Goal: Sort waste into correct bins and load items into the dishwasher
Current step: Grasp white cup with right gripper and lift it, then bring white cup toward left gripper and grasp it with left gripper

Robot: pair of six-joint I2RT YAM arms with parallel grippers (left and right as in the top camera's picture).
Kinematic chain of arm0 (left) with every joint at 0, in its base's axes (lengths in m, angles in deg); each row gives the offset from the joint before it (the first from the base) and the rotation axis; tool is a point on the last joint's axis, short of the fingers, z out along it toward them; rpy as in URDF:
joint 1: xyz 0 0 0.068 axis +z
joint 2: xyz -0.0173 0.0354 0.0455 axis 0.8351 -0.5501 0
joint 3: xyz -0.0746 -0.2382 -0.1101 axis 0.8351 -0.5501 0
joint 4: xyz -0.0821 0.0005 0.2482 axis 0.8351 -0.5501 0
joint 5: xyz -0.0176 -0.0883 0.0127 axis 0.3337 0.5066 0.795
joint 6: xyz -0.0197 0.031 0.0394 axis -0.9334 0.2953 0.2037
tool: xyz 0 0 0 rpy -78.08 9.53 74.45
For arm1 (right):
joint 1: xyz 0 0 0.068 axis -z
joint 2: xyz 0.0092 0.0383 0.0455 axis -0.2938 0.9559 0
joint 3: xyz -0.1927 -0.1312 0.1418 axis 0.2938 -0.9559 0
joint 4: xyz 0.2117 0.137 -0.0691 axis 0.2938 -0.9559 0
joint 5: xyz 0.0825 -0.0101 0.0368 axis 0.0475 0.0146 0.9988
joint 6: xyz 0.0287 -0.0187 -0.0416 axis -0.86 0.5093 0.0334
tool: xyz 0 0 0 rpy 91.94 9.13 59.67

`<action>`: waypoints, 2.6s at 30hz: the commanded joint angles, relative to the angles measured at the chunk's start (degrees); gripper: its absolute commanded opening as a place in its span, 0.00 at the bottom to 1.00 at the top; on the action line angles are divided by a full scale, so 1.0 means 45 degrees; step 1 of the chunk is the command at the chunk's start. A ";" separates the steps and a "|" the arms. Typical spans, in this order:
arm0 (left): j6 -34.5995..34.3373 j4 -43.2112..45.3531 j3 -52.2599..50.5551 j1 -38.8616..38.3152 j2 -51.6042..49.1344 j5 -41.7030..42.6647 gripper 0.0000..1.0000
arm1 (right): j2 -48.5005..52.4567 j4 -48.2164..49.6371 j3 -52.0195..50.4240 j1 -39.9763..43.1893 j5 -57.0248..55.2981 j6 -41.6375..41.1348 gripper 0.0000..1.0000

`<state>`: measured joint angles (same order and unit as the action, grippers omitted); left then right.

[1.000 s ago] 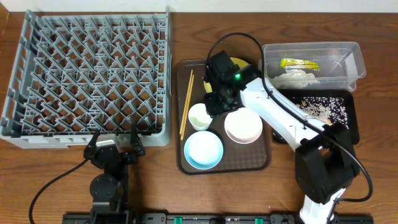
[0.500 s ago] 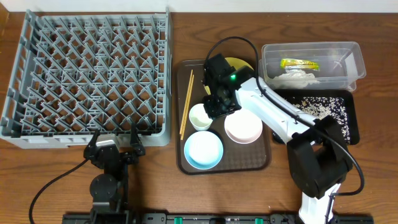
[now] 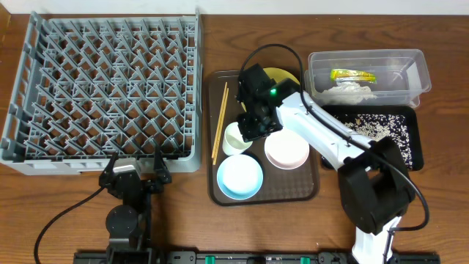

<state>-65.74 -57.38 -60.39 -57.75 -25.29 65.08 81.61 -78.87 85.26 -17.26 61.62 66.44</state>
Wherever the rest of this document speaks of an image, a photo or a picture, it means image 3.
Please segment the green snack wrapper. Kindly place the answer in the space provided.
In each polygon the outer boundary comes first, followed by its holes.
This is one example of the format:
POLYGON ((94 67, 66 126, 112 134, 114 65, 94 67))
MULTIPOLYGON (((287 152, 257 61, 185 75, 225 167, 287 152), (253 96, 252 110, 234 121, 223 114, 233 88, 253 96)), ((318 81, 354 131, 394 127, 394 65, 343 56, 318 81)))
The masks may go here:
POLYGON ((362 70, 332 69, 330 79, 335 82, 353 81, 369 82, 372 84, 377 83, 377 78, 374 74, 362 70))

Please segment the pink bowl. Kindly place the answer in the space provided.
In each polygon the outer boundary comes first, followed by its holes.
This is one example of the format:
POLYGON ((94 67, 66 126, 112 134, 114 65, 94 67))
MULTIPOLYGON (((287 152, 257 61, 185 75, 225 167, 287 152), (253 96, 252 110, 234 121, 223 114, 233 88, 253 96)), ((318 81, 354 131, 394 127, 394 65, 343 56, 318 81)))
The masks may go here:
POLYGON ((309 157, 309 143, 294 131, 283 128, 265 139, 265 155, 279 169, 296 169, 309 157))

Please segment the white paper napkin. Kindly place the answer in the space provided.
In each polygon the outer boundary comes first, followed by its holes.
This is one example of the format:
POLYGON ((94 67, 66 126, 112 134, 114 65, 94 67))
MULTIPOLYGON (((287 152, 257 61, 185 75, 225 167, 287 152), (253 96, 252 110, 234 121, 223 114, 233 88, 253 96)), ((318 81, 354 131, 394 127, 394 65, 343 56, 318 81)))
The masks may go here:
POLYGON ((345 81, 336 86, 317 93, 317 97, 324 104, 358 105, 364 100, 377 98, 368 86, 362 87, 359 83, 345 81))

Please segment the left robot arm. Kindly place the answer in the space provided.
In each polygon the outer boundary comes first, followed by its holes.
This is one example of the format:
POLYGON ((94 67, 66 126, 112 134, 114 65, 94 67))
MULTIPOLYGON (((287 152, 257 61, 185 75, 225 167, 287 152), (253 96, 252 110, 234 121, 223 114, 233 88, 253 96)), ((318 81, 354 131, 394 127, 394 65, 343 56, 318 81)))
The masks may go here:
POLYGON ((155 147, 152 170, 153 176, 145 180, 138 159, 119 158, 115 153, 99 176, 99 186, 122 200, 106 217, 107 263, 166 261, 165 254, 152 248, 151 242, 152 195, 163 193, 164 186, 171 182, 159 146, 155 147))

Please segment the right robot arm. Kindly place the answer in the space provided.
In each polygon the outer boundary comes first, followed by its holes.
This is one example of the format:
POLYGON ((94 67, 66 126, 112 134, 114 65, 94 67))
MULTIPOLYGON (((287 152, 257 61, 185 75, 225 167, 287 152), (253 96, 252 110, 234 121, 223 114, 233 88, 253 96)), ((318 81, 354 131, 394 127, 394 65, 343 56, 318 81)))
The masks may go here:
POLYGON ((325 157, 339 176, 341 206, 356 226, 353 257, 388 262, 399 222, 419 194, 396 143, 349 129, 317 105, 303 83, 277 82, 260 65, 240 71, 237 100, 245 106, 237 117, 244 141, 287 129, 325 157))

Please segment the white cup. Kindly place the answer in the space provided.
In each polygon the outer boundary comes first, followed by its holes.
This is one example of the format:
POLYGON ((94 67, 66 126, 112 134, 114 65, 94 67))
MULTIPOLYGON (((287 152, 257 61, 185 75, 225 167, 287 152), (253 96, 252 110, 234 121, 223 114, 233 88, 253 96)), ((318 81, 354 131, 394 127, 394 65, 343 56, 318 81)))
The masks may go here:
POLYGON ((224 131, 222 150, 228 155, 238 155, 246 151, 253 142, 244 142, 243 136, 238 127, 238 122, 227 125, 224 131))

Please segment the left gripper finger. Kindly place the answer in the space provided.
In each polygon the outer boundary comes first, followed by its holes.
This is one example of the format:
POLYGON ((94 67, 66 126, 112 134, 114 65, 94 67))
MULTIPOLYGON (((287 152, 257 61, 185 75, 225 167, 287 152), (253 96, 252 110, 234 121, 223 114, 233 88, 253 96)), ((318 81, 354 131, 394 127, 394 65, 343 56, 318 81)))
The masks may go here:
POLYGON ((114 164, 117 159, 118 159, 118 153, 113 153, 108 164, 106 165, 105 169, 102 172, 102 176, 109 176, 112 173, 114 164))
POLYGON ((158 144, 154 146, 153 171, 155 173, 165 172, 165 163, 158 144))

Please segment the rice food scraps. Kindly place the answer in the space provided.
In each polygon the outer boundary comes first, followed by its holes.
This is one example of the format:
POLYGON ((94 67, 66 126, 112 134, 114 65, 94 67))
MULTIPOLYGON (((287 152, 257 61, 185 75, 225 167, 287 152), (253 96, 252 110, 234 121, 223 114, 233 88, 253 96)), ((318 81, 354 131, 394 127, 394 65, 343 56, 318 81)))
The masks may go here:
POLYGON ((392 138, 399 147, 407 168, 413 168, 410 132, 403 115, 345 114, 340 119, 348 128, 376 142, 385 137, 392 138))

